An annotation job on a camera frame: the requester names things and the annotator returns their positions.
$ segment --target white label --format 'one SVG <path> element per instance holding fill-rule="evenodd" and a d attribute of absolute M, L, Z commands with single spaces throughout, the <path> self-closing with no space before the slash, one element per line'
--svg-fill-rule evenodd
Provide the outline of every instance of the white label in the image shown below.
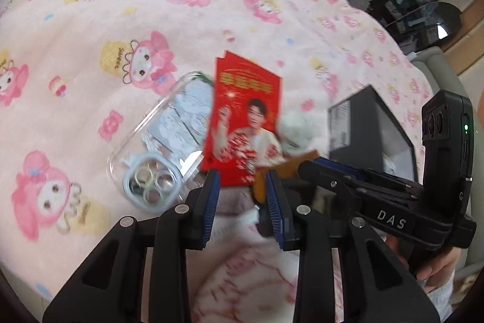
<path fill-rule="evenodd" d="M 330 112 L 330 150 L 334 151 L 350 144 L 349 101 L 331 109 Z"/>

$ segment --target black box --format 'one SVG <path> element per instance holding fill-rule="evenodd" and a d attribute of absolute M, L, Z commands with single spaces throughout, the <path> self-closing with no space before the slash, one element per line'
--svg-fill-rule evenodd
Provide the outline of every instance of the black box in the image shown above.
<path fill-rule="evenodd" d="M 415 149 L 372 86 L 329 109 L 330 159 L 418 180 Z"/>

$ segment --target man on red envelope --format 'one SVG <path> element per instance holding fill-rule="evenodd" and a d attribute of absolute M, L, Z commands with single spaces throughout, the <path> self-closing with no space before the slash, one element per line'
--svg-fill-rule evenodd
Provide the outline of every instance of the man on red envelope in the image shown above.
<path fill-rule="evenodd" d="M 247 185 L 257 167 L 284 161 L 274 135 L 280 78 L 227 53 L 217 61 L 215 104 L 204 168 L 221 173 L 222 186 Z"/>

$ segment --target clear phone case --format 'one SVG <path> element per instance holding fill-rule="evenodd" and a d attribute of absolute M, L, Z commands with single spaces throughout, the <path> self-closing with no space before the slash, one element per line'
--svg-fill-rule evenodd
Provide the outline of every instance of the clear phone case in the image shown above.
<path fill-rule="evenodd" d="M 108 175 L 135 206 L 161 214 L 203 185 L 198 169 L 213 99 L 207 76 L 184 75 L 112 152 Z"/>

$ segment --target red envelope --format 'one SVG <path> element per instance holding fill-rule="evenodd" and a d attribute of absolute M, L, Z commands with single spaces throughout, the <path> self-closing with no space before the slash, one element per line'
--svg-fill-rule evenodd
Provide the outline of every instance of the red envelope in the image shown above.
<path fill-rule="evenodd" d="M 228 51 L 217 58 L 202 170 L 217 169 L 221 186 L 250 185 L 257 167 L 284 161 L 274 135 L 280 83 L 280 77 Z"/>

